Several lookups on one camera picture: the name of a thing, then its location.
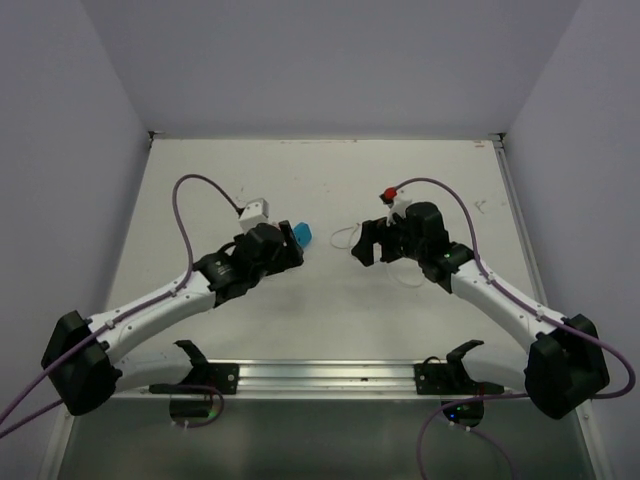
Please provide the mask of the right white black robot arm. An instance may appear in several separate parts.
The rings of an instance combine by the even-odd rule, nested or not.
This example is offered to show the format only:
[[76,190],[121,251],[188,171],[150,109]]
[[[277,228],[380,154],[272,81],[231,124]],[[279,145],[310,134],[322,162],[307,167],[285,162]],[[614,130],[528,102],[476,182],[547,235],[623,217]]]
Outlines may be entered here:
[[508,356],[481,340],[469,340],[442,360],[428,358],[414,372],[429,383],[429,393],[511,389],[526,393],[548,417],[560,419],[608,386],[593,322],[583,315],[567,318],[512,286],[497,287],[497,276],[477,265],[473,251],[450,239],[435,204],[418,202],[404,214],[365,221],[351,253],[366,267],[376,260],[415,261],[427,280],[479,309],[523,350]]

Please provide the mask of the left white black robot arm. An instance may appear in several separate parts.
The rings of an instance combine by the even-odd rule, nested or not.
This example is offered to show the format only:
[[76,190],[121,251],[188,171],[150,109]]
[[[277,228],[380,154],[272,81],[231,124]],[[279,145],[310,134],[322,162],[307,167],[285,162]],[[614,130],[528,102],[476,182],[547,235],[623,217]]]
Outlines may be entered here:
[[142,386],[177,384],[185,392],[197,392],[209,378],[207,360],[192,342],[175,342],[158,361],[137,362],[131,351],[182,320],[245,295],[263,278],[302,263],[303,249],[288,221],[260,223],[152,294],[88,318],[77,311],[63,315],[41,366],[74,416],[96,410],[117,392]]

